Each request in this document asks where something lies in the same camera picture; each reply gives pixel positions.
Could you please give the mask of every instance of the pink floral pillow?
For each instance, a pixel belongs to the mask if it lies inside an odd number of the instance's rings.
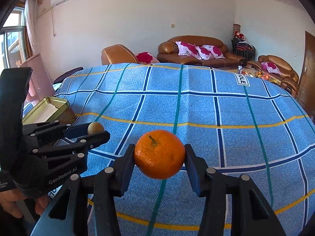
[[[193,56],[197,59],[201,59],[195,45],[186,42],[176,42],[176,44],[179,49],[178,55]]]
[[[282,73],[280,72],[276,64],[272,62],[262,62],[261,66],[262,66],[262,69],[267,70],[270,73],[282,75]]]
[[[204,46],[196,46],[199,56],[204,60],[214,59],[212,53],[207,50]]]
[[[215,47],[213,45],[204,45],[203,47],[209,50],[215,58],[225,58],[218,47]]]
[[[139,60],[140,64],[153,64],[153,63],[159,63],[160,62],[150,52],[138,53],[136,55],[136,58]]]

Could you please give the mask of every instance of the door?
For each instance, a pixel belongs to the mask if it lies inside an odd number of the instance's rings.
[[[315,36],[308,32],[305,32],[304,65],[297,99],[310,117],[315,115]]]

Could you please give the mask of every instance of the brown leather sofa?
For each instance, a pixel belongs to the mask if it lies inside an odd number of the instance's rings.
[[[136,56],[124,45],[115,44],[102,50],[102,65],[135,63],[139,64]]]
[[[218,47],[223,53],[225,58],[217,58],[211,60],[199,60],[192,56],[179,56],[178,55],[178,46],[175,42],[182,41],[197,46],[202,45],[213,45]],[[159,54],[157,59],[161,63],[176,63],[184,65],[196,65],[196,66],[208,66],[214,68],[221,67],[237,67],[242,63],[245,65],[246,59],[235,55],[229,52],[229,48],[221,42],[219,39],[206,37],[206,36],[197,36],[197,35],[183,35],[176,36],[169,39],[167,42],[163,42],[158,48]]]
[[[258,57],[258,61],[248,61],[246,66],[247,67],[253,67],[258,70],[262,70],[261,63],[262,62],[272,62],[274,63],[280,70],[282,75],[278,74],[272,74],[273,78],[277,79],[281,82],[280,87],[287,90],[288,89],[293,97],[297,96],[299,86],[299,75],[297,72],[293,70],[293,68],[290,66],[288,62],[286,62],[284,59],[273,56],[273,55],[262,55]]]

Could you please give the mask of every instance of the silver screw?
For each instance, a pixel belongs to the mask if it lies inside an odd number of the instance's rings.
[[[243,174],[241,176],[241,179],[243,179],[244,181],[248,181],[250,179],[249,175]]]
[[[71,179],[72,181],[76,181],[78,178],[79,178],[79,175],[78,175],[78,174],[73,174],[73,175],[70,176],[70,179]]]
[[[104,169],[105,173],[112,173],[114,171],[114,169],[112,167],[107,167],[106,169]]]
[[[209,173],[209,174],[214,174],[215,173],[215,168],[207,168],[207,172]]]

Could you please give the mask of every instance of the pink chair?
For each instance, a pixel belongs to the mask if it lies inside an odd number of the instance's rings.
[[[53,97],[55,90],[44,66],[40,53],[30,57],[20,67],[31,67],[33,73],[30,80],[30,88],[26,96],[26,101],[32,102],[35,106],[45,97]]]

